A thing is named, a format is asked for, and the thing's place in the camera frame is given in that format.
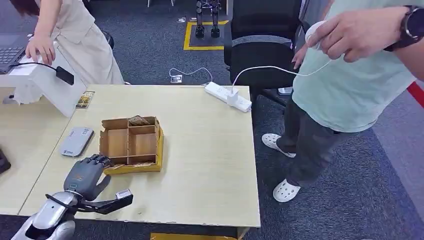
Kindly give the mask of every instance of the white power strip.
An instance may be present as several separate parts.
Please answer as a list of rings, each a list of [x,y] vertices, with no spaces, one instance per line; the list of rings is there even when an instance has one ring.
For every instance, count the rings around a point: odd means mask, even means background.
[[[227,103],[228,105],[235,107],[236,109],[247,113],[251,110],[252,102],[247,100],[246,98],[239,96],[237,90],[233,91],[233,94],[231,94],[231,91],[214,83],[210,82],[205,87],[204,90],[214,96],[217,99],[220,99],[221,101]]]

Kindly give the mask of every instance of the watch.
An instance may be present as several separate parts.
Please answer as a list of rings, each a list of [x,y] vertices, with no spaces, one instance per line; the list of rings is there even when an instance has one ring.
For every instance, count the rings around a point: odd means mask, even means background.
[[[393,52],[396,49],[408,47],[418,43],[424,37],[424,8],[406,5],[409,11],[400,24],[400,40],[386,47],[384,50]]]

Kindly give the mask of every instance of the white controller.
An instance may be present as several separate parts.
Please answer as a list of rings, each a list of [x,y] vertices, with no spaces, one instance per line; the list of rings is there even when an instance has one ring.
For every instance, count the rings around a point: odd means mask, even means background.
[[[319,21],[317,23],[315,23],[314,25],[312,25],[306,32],[305,34],[305,40],[306,42],[308,42],[309,38],[314,35],[315,31],[321,26],[323,25],[325,22],[327,21]],[[321,50],[321,42],[318,42],[315,46],[312,46],[312,49],[316,49],[316,50]]]
[[[239,96],[237,91],[231,93],[230,90],[214,83],[210,82],[205,87],[204,90],[214,96],[217,99],[220,99],[221,101],[227,103],[228,105],[235,107],[236,109],[247,113],[251,110],[252,102],[247,100],[246,98]]]

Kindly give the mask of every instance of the robotic hand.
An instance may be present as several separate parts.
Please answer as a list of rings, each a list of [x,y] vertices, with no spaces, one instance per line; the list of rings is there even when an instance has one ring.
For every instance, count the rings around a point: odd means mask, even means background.
[[[69,240],[74,235],[77,212],[109,214],[133,203],[129,189],[117,192],[115,200],[91,202],[111,181],[107,175],[97,184],[103,168],[110,165],[107,157],[98,154],[77,161],[66,177],[64,191],[46,194],[44,206],[25,221],[12,240]]]

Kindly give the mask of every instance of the woman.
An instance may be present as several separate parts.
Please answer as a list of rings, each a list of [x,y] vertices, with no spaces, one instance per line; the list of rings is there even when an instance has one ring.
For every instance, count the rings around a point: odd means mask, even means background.
[[[26,56],[44,63],[55,60],[58,42],[75,73],[86,84],[124,84],[121,71],[105,36],[82,0],[10,0],[21,15],[38,16]]]

